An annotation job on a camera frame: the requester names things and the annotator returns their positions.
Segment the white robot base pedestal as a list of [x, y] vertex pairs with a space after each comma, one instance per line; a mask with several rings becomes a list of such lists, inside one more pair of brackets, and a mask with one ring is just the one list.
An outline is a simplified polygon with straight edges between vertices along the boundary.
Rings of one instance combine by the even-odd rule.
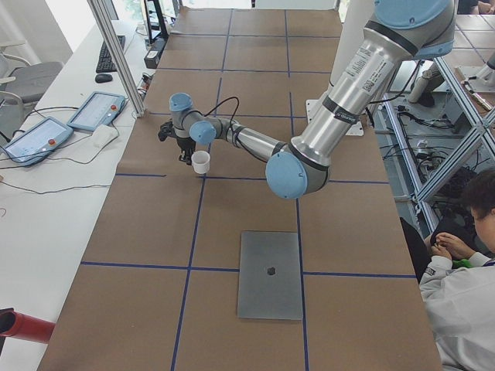
[[315, 120], [316, 111], [323, 100], [329, 94], [333, 94], [333, 90], [337, 89], [337, 92], [342, 93], [355, 85], [356, 77], [351, 76], [349, 72], [359, 48], [363, 45], [364, 26], [374, 14], [374, 8], [374, 1], [349, 1], [328, 89], [308, 110], [308, 126], [302, 135], [313, 131], [312, 122]]

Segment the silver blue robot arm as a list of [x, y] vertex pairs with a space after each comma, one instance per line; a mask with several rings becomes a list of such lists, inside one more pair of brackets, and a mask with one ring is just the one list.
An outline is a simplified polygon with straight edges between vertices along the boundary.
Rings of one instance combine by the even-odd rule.
[[363, 42], [338, 81], [311, 106], [305, 130], [289, 142], [233, 118], [207, 117], [185, 93], [169, 98], [172, 118], [161, 125], [159, 140], [175, 138], [182, 150], [179, 159], [188, 164], [197, 145], [225, 140], [265, 162], [265, 178], [278, 197], [316, 192], [328, 181], [331, 153], [401, 63], [452, 50], [456, 14], [455, 1], [376, 1], [364, 24]]

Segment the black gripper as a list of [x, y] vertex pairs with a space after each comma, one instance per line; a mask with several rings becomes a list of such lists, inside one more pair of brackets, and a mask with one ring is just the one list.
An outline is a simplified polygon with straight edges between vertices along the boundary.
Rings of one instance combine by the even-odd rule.
[[196, 150], [196, 142], [190, 137], [178, 137], [176, 142], [181, 149], [179, 160], [181, 162], [185, 162], [187, 165], [192, 165], [192, 155]]

